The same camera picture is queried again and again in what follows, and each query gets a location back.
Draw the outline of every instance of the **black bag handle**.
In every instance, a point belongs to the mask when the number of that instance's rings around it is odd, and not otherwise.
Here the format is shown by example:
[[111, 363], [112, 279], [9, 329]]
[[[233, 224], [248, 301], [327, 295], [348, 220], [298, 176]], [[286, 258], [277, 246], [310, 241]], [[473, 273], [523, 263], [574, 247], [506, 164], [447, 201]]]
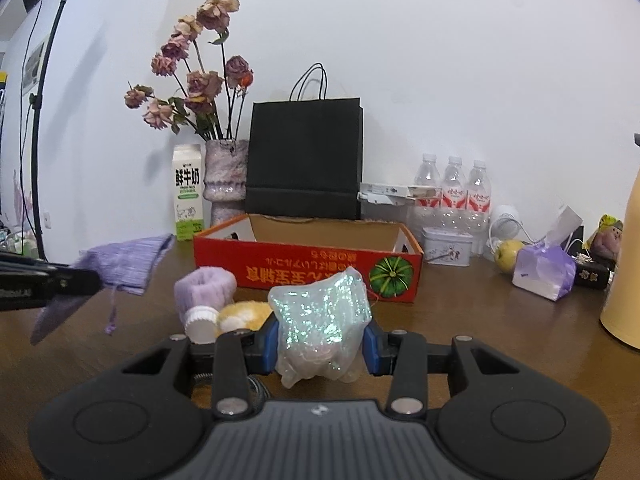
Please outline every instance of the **black bag handle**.
[[[300, 97], [302, 96], [302, 91], [305, 88], [306, 81], [309, 79], [311, 74], [316, 70], [322, 71], [322, 77], [320, 78], [320, 90], [318, 92], [318, 99], [323, 99], [323, 98], [326, 99], [326, 88], [327, 88], [328, 77], [326, 75], [326, 70], [324, 69], [324, 66], [322, 65], [322, 63], [316, 62], [316, 63], [313, 63], [313, 65], [311, 65], [309, 68], [307, 68], [306, 72], [303, 73], [303, 75], [300, 76], [300, 79], [296, 81], [296, 84], [293, 85], [293, 88], [291, 89], [291, 93], [289, 94], [289, 101], [293, 99], [293, 92], [296, 91], [296, 87], [300, 84], [300, 82], [302, 82], [302, 85], [300, 85], [300, 90], [298, 91], [298, 98], [297, 98], [297, 101], [300, 101]], [[324, 96], [322, 95], [323, 84], [324, 84]]]

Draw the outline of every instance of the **milk carton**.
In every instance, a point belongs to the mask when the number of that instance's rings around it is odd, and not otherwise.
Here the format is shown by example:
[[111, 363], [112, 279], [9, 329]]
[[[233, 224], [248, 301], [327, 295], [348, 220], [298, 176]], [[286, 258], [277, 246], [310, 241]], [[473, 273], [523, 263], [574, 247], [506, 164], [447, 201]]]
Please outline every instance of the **milk carton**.
[[174, 148], [174, 212], [178, 241], [191, 240], [202, 231], [202, 152], [199, 144]]

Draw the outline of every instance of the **open cardboard box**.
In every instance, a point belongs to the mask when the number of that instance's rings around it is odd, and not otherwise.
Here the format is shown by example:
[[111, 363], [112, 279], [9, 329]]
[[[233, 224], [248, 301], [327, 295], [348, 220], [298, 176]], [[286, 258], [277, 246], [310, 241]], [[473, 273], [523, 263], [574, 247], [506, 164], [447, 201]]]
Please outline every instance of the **open cardboard box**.
[[410, 303], [422, 250], [402, 224], [250, 214], [196, 235], [197, 266], [223, 267], [238, 286], [305, 285], [354, 267], [381, 301]]

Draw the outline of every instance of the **white bottle cap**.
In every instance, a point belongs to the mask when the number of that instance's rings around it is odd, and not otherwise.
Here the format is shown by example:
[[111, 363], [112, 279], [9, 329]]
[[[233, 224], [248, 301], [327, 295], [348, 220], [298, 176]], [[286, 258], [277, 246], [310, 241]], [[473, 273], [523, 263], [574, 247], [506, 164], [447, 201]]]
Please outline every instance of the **white bottle cap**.
[[198, 345], [213, 343], [218, 332], [218, 311], [212, 306], [199, 305], [184, 315], [184, 333]]

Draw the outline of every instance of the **purple tissue pack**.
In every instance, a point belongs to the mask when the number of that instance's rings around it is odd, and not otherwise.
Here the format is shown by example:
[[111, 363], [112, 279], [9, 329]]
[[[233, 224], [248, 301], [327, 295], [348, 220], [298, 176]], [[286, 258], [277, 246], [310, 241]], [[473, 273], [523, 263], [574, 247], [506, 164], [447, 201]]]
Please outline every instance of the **purple tissue pack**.
[[513, 285], [557, 301], [571, 291], [574, 279], [574, 259], [562, 247], [541, 242], [518, 251]]

